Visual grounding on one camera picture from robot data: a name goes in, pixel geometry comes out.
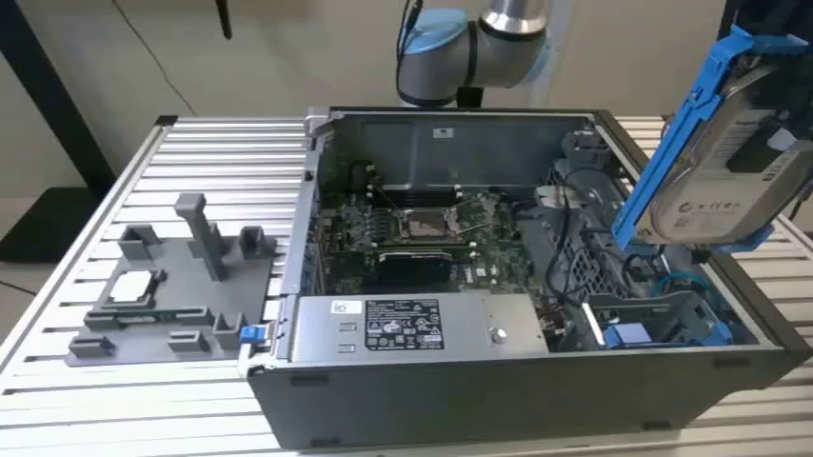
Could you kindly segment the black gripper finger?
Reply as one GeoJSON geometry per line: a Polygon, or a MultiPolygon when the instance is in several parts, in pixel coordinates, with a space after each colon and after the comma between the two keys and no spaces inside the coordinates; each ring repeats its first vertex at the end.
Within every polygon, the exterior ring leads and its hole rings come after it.
{"type": "Polygon", "coordinates": [[[776,118],[768,118],[727,161],[732,173],[761,173],[796,143],[795,134],[776,118]]]}

